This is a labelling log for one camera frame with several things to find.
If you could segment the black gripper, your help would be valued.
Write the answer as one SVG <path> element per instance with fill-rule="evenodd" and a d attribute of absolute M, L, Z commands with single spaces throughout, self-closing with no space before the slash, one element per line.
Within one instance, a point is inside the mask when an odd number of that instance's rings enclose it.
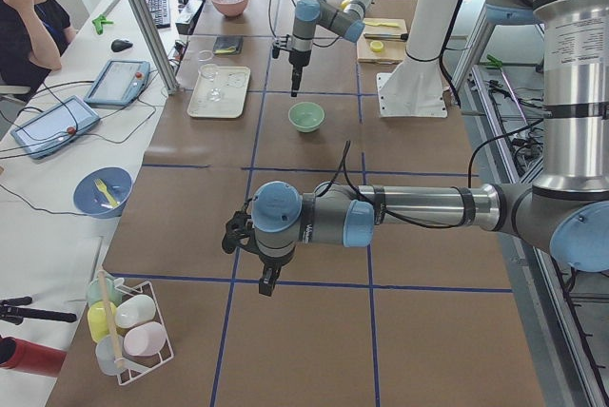
<path fill-rule="evenodd" d="M 252 217 L 247 213 L 251 201 L 251 198 L 247 198 L 241 209 L 226 223 L 222 248 L 227 254 L 232 254 L 240 248 L 259 257 L 264 265 L 262 277 L 259 279 L 259 293 L 268 295 L 273 293 L 282 267 L 292 261 L 293 248 L 286 252 L 281 250 L 279 257 L 272 257 L 269 249 L 261 249 L 255 236 Z"/>
<path fill-rule="evenodd" d="M 297 97 L 303 69 L 310 62 L 310 40 L 289 34 L 275 38 L 272 43 L 272 57 L 277 59 L 281 50 L 287 51 L 289 54 L 288 61 L 292 65 L 290 95 Z"/>

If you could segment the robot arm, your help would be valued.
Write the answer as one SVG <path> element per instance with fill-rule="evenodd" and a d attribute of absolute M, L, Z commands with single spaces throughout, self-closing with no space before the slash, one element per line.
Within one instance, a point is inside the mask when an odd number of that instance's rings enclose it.
<path fill-rule="evenodd" d="M 442 51 L 461 0 L 418 0 L 404 61 L 382 76 L 382 120 L 367 133 L 368 183 L 302 193 L 262 184 L 222 247 L 257 256 L 270 295 L 298 246 L 370 247 L 374 281 L 444 286 L 435 262 L 480 272 L 485 233 L 516 237 L 575 272 L 608 268 L 608 0 L 488 0 L 495 24 L 544 26 L 542 171 L 530 184 L 379 184 L 398 172 L 452 173 L 474 154 L 445 114 Z"/>
<path fill-rule="evenodd" d="M 298 95 L 303 68 L 310 62 L 317 26 L 355 43 L 363 29 L 365 11 L 373 0 L 350 0 L 344 8 L 336 8 L 325 0 L 298 0 L 295 5 L 292 33 L 273 42 L 272 57 L 282 50 L 289 52 L 292 65 L 291 95 Z"/>

